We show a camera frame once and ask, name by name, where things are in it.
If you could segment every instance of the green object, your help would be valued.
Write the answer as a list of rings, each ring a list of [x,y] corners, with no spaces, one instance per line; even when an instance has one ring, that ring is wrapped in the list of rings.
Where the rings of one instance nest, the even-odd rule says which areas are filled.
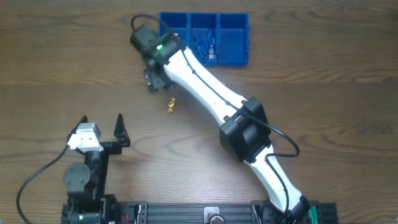
[[[308,211],[308,216],[310,217],[312,224],[318,224],[318,213],[316,207],[311,207],[311,209]]]

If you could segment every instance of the black cable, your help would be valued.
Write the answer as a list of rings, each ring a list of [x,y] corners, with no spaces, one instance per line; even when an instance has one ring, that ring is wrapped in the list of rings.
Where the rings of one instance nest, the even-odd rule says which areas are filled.
[[[20,187],[18,194],[17,194],[17,209],[18,209],[18,213],[21,216],[21,218],[27,223],[27,224],[32,224],[24,215],[24,213],[22,212],[21,209],[21,205],[20,205],[20,199],[21,199],[21,194],[22,191],[24,190],[24,188],[26,187],[26,185],[33,179],[35,178],[35,176],[39,175],[41,172],[43,172],[45,169],[49,168],[52,164],[54,164],[55,162],[57,162],[59,159],[61,159],[61,157],[66,153],[68,149],[68,145],[65,146],[65,148],[63,149],[63,151],[58,155],[57,158],[55,158],[53,161],[49,162],[47,165],[43,166],[41,169],[39,169],[38,171],[36,171],[34,174],[32,174],[28,179],[25,180],[25,182],[22,184],[22,186]]]
[[[180,39],[178,39],[176,36],[174,36],[174,32],[173,30],[167,25],[166,22],[164,22],[163,20],[160,20],[159,18],[155,17],[155,16],[151,16],[151,15],[147,15],[147,14],[138,14],[135,15],[132,19],[131,19],[131,28],[133,31],[135,31],[134,28],[134,20],[136,20],[138,17],[146,17],[149,19],[153,19],[155,21],[157,21],[159,24],[162,24],[162,26],[164,26],[168,32],[170,32],[172,34],[172,38],[176,38],[177,40],[181,41]],[[283,138],[285,138],[289,143],[291,143],[291,145],[293,145],[293,147],[296,150],[295,154],[283,154],[283,153],[270,153],[267,154],[266,157],[264,158],[265,162],[269,165],[269,167],[272,169],[272,171],[275,173],[275,175],[277,176],[277,178],[279,179],[280,183],[282,184],[283,188],[284,188],[284,192],[285,192],[285,196],[286,196],[286,208],[284,211],[284,215],[287,215],[287,212],[289,210],[289,193],[287,191],[286,185],[284,183],[284,181],[282,180],[282,178],[280,177],[280,175],[278,174],[278,172],[275,170],[274,166],[269,162],[269,157],[270,156],[275,156],[275,157],[297,157],[300,154],[300,148],[299,146],[296,144],[296,142],[287,134],[285,134],[284,132],[282,132],[281,130],[273,127],[270,124],[267,124],[263,121],[261,121],[260,119],[256,118],[255,116],[241,110],[240,108],[237,108],[235,105],[232,105],[228,100],[226,100],[225,98],[223,98],[219,93],[217,93],[217,91],[215,91],[211,86],[209,86],[209,84],[207,84],[206,81],[204,81],[201,76],[199,76],[197,74],[197,72],[195,71],[195,69],[193,69],[193,67],[191,66],[191,64],[189,63],[187,56],[184,53],[185,49],[181,49],[182,55],[184,56],[185,61],[187,62],[187,65],[190,67],[190,69],[192,70],[192,73],[195,74],[215,95],[217,95],[220,99],[222,99],[228,106],[234,108],[238,113],[240,113],[241,115],[243,115],[244,117],[247,117],[251,120],[253,120],[255,123],[260,124],[261,126],[264,126],[266,128],[269,128],[273,131],[275,131],[276,133],[278,133],[279,135],[281,135]]]

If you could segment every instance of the wooden surface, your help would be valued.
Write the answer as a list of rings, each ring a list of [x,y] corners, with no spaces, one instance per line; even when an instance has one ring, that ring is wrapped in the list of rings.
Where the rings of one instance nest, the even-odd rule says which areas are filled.
[[[132,146],[109,162],[107,193],[148,202],[250,202],[267,192],[233,161],[218,127],[180,87],[150,95],[129,45],[139,12],[249,13],[244,68],[211,68],[258,97],[302,147],[279,159],[310,200],[336,202],[340,223],[398,217],[398,2],[395,0],[0,1],[0,219],[21,223],[21,183],[62,150],[82,115],[110,138],[124,115]],[[175,113],[167,103],[176,97]],[[272,135],[276,151],[290,146]],[[58,223],[68,151],[22,194],[33,223]]]

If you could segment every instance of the wood grain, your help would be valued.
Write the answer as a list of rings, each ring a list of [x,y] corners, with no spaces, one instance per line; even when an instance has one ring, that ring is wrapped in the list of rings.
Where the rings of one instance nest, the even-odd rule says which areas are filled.
[[[120,200],[250,202],[267,199],[232,160],[210,114],[180,87],[150,95],[129,20],[139,12],[249,13],[244,68],[210,68],[264,104],[271,124],[302,148],[279,159],[310,200],[336,202],[340,223],[398,217],[398,2],[394,0],[0,1],[0,220],[22,223],[21,183],[62,150],[87,115],[111,138],[118,113],[132,146],[112,156],[106,191]],[[175,113],[166,113],[171,96]],[[277,151],[291,150],[272,135]],[[29,184],[22,209],[58,223],[68,151]]]

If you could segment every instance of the blue bin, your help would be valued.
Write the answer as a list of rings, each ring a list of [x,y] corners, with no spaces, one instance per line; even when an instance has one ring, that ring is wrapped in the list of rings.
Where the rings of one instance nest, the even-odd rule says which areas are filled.
[[[180,39],[192,49],[204,65],[248,64],[249,58],[249,14],[213,12],[160,12],[160,19],[178,33]],[[200,36],[207,43],[208,29],[215,31],[215,58],[203,58],[194,38]],[[167,30],[159,26],[159,35]]]

